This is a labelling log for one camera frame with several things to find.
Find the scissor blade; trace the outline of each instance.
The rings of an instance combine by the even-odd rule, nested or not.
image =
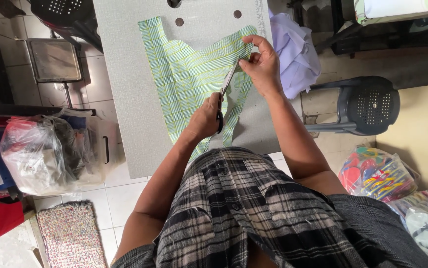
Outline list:
[[[224,82],[222,83],[222,86],[221,86],[221,96],[222,97],[224,96],[226,89],[229,86],[229,84],[232,80],[232,77],[234,76],[234,71],[235,71],[235,68],[237,68],[238,63],[239,63],[239,59],[237,59],[235,61],[234,66],[232,66],[232,69],[225,76]]]

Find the black plastic stool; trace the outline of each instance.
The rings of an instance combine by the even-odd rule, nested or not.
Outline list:
[[[386,78],[360,76],[311,86],[311,90],[339,88],[336,123],[306,125],[310,132],[378,135],[396,122],[401,101],[399,93]]]
[[[92,0],[30,0],[30,3],[32,13],[43,24],[78,50],[81,44],[72,36],[80,37],[103,53]]]

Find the green plaid fabric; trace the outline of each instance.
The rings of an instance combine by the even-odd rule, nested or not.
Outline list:
[[[244,27],[212,46],[196,51],[180,40],[168,41],[160,17],[139,21],[138,26],[169,137],[175,143],[194,111],[213,92],[221,89],[222,82],[236,59],[249,59],[253,45],[245,44],[241,38],[256,34],[257,30],[253,26]],[[231,87],[239,94],[227,115],[226,97],[232,92]],[[224,147],[232,146],[232,133],[251,87],[250,77],[238,68],[222,104],[222,111],[227,118],[222,133]],[[208,149],[210,139],[206,138],[197,145],[191,160]]]

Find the light purple fabric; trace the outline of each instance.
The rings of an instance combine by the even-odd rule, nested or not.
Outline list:
[[[312,42],[312,30],[300,27],[286,13],[270,14],[273,48],[280,57],[280,79],[283,92],[293,99],[310,85],[322,72],[318,54]]]

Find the measuring tape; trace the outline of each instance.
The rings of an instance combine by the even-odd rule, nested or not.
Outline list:
[[[255,12],[257,13],[257,34],[265,37],[270,43],[272,43],[272,32],[270,29],[267,1],[255,0]]]

